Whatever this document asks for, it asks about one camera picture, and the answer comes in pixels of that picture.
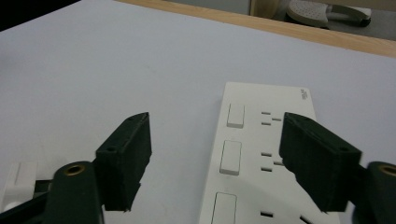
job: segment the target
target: power strip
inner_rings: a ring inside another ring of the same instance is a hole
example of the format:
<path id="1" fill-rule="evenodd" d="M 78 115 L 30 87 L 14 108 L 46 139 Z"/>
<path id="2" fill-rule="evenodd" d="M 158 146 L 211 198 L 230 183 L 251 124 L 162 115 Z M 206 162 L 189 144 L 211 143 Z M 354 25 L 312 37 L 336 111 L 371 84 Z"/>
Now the power strip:
<path id="1" fill-rule="evenodd" d="M 339 224 L 282 164 L 285 112 L 316 119 L 306 88 L 227 83 L 199 224 Z"/>

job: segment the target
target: floor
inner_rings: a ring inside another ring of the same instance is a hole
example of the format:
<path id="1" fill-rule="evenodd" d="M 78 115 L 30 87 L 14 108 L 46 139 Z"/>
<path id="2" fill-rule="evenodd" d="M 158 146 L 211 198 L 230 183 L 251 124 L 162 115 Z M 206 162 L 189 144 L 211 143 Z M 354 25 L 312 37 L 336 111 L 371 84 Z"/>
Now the floor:
<path id="1" fill-rule="evenodd" d="M 290 0 L 279 1 L 273 20 L 283 21 Z M 396 12 L 372 10 L 372 21 L 367 27 L 359 27 L 357 21 L 345 15 L 331 14 L 328 19 L 329 28 L 334 31 L 396 41 Z"/>

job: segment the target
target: socket slot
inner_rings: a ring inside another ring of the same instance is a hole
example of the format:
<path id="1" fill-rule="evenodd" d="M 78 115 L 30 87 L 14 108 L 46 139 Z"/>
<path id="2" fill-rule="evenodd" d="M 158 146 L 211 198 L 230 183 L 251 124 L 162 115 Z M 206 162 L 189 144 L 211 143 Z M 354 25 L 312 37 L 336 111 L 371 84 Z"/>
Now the socket slot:
<path id="1" fill-rule="evenodd" d="M 272 172 L 272 169 L 271 169 L 271 168 L 268 168 L 268 167 L 262 167 L 262 171 L 265 171 L 265 172 Z"/>
<path id="2" fill-rule="evenodd" d="M 272 154 L 268 152 L 262 152 L 262 156 L 272 157 Z"/>
<path id="3" fill-rule="evenodd" d="M 262 217 L 274 217 L 274 213 L 265 212 L 265 211 L 260 211 L 260 215 L 261 215 Z"/>
<path id="4" fill-rule="evenodd" d="M 274 161 L 274 165 L 285 166 L 281 161 Z"/>
<path id="5" fill-rule="evenodd" d="M 303 221 L 305 224 L 314 224 L 311 221 L 309 221 L 306 217 L 300 216 L 300 220 Z"/>

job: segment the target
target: white tabletop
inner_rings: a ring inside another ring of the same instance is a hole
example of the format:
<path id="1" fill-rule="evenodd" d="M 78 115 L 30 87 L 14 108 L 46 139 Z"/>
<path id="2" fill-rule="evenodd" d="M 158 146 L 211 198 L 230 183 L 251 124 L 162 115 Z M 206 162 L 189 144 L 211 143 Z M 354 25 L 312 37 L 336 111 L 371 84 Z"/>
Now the white tabletop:
<path id="1" fill-rule="evenodd" d="M 318 121 L 363 165 L 395 162 L 396 59 L 86 0 L 0 33 L 0 189 L 12 162 L 38 161 L 51 178 L 148 111 L 142 187 L 131 213 L 106 222 L 197 223 L 227 81 L 307 87 Z"/>

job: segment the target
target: wooden surface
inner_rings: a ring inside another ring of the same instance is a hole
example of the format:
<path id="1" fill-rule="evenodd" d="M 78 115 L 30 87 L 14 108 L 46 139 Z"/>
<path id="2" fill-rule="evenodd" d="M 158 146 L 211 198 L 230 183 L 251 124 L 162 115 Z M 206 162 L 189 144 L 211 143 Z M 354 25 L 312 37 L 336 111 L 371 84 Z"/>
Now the wooden surface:
<path id="1" fill-rule="evenodd" d="M 263 18 L 251 17 L 225 11 L 218 11 L 203 7 L 187 6 L 161 0 L 119 1 L 141 7 L 150 7 L 163 11 L 208 19 L 212 21 L 221 21 L 234 25 L 245 26 L 256 30 L 267 31 L 279 35 L 287 35 L 302 40 L 312 41 L 339 48 L 353 49 L 357 51 L 396 58 L 396 41 L 328 31 L 319 28 L 286 23 L 282 21 L 271 21 Z"/>

